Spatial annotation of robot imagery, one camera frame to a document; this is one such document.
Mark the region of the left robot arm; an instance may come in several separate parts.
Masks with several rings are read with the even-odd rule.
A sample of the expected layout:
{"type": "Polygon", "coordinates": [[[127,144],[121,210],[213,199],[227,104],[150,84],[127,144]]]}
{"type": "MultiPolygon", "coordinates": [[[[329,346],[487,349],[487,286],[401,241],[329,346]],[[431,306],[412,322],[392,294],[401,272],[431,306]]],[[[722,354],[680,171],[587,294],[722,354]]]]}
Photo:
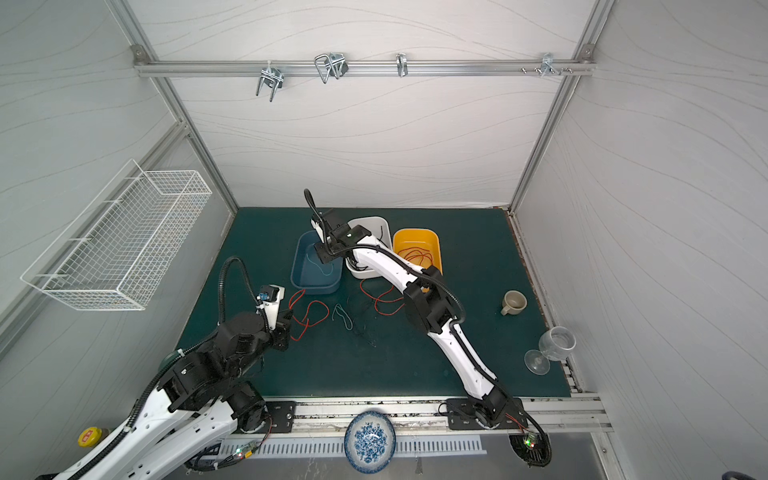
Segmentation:
{"type": "Polygon", "coordinates": [[[290,344],[292,312],[285,290],[246,288],[253,306],[226,314],[228,258],[219,274],[216,328],[199,343],[171,354],[143,390],[128,417],[59,479],[161,479],[229,435],[252,433],[271,418],[267,403],[243,379],[269,350],[290,344]]]}

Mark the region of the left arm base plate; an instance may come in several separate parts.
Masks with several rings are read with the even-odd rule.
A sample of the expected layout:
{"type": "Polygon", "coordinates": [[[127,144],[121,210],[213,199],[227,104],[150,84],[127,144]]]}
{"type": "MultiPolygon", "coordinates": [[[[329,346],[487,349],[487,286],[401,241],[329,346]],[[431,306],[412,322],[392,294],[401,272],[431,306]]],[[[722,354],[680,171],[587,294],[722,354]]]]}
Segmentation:
{"type": "Polygon", "coordinates": [[[262,413],[262,423],[255,430],[258,434],[264,434],[268,430],[272,433],[291,433],[296,415],[297,403],[287,400],[268,400],[262,413]]]}

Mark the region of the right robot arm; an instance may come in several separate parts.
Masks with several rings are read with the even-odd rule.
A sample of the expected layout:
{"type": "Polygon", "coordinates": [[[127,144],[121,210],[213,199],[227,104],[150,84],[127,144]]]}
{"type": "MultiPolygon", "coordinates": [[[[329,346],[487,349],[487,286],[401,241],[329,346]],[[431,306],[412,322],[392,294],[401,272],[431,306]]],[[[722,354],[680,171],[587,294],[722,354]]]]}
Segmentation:
{"type": "Polygon", "coordinates": [[[476,422],[494,429],[511,421],[515,427],[527,429],[530,416],[521,400],[506,391],[464,334],[461,325],[466,310],[445,285],[440,271],[405,260],[368,229],[351,226],[330,210],[320,211],[310,190],[303,194],[312,211],[311,225],[319,235],[315,250],[321,262],[345,258],[387,280],[401,294],[411,325],[437,344],[456,371],[476,422]]]}

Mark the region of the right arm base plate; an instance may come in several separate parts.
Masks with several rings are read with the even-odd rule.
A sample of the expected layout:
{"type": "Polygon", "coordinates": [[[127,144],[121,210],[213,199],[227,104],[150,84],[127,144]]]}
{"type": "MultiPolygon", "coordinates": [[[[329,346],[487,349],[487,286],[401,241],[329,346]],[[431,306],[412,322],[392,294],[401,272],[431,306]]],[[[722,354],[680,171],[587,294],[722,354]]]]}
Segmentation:
{"type": "Polygon", "coordinates": [[[488,413],[481,403],[471,398],[449,398],[438,406],[438,414],[448,420],[450,430],[497,430],[527,431],[523,403],[519,398],[507,400],[500,413],[488,413]]]}

